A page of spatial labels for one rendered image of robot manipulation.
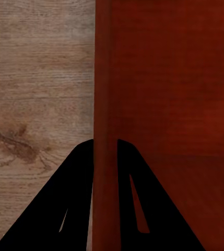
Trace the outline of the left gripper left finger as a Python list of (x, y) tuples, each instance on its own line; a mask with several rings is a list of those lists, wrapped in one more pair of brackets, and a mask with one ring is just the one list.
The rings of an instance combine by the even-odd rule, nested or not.
[(93, 139), (78, 144), (0, 240), (0, 251), (86, 251)]

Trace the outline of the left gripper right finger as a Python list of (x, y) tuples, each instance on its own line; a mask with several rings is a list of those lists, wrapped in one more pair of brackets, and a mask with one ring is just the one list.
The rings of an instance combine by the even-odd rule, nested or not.
[[(117, 141), (121, 251), (205, 251), (138, 149)], [(131, 174), (150, 233), (138, 230)]]

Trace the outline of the storage box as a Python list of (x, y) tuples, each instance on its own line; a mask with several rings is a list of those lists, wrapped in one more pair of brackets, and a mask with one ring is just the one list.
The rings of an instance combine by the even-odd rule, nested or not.
[(94, 68), (92, 251), (121, 251), (119, 139), (205, 251), (224, 251), (224, 0), (96, 0)]

